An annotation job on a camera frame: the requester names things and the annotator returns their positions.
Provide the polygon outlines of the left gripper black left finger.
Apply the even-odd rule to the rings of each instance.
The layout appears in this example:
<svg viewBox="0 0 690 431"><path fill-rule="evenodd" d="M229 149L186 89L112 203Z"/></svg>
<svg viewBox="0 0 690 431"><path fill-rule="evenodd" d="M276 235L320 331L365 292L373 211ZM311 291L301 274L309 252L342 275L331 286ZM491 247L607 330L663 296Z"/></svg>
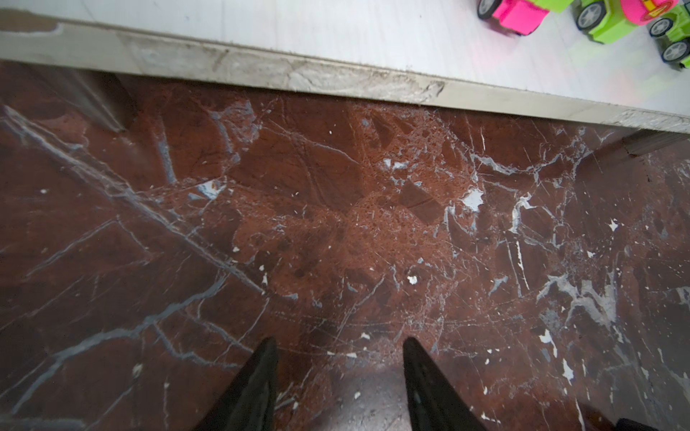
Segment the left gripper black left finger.
<svg viewBox="0 0 690 431"><path fill-rule="evenodd" d="M266 338L193 430L273 430L278 365L277 341Z"/></svg>

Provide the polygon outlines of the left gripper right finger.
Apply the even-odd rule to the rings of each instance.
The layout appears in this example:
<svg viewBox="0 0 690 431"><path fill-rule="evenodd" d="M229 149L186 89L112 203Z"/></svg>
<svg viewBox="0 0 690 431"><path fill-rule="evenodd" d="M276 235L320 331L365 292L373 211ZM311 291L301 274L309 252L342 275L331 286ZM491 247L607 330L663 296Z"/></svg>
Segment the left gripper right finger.
<svg viewBox="0 0 690 431"><path fill-rule="evenodd" d="M407 405L414 431L481 430L486 427L414 337L403 344Z"/></svg>

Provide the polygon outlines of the pink helmet green toy car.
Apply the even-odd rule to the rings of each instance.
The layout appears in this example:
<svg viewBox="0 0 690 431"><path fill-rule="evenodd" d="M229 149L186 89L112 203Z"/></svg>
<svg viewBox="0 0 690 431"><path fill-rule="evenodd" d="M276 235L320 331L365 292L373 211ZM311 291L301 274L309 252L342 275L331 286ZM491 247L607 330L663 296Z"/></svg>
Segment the pink helmet green toy car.
<svg viewBox="0 0 690 431"><path fill-rule="evenodd" d="M575 23L591 40L608 45L655 22L678 3L674 0L582 1Z"/></svg>

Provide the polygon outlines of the orange helmet green toy car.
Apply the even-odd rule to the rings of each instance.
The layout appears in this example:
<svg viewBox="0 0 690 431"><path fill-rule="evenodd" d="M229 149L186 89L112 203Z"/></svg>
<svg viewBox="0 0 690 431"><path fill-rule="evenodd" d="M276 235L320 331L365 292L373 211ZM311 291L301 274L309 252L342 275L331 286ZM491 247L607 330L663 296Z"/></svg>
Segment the orange helmet green toy car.
<svg viewBox="0 0 690 431"><path fill-rule="evenodd" d="M649 25L649 34L659 45L663 63L689 69L689 2L679 1Z"/></svg>

